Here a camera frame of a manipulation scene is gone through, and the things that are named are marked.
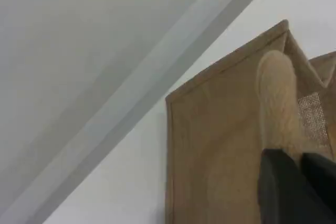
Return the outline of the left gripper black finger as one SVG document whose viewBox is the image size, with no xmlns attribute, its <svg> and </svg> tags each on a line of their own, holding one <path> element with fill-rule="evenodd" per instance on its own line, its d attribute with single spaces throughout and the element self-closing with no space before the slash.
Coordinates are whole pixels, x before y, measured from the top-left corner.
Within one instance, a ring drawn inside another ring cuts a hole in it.
<svg viewBox="0 0 336 224">
<path fill-rule="evenodd" d="M 295 162 L 280 149 L 261 154 L 258 204 L 261 223 L 335 223 L 335 209 L 318 196 Z"/>
<path fill-rule="evenodd" d="M 300 165 L 318 196 L 335 209 L 335 162 L 317 153 L 303 153 Z"/>
</svg>

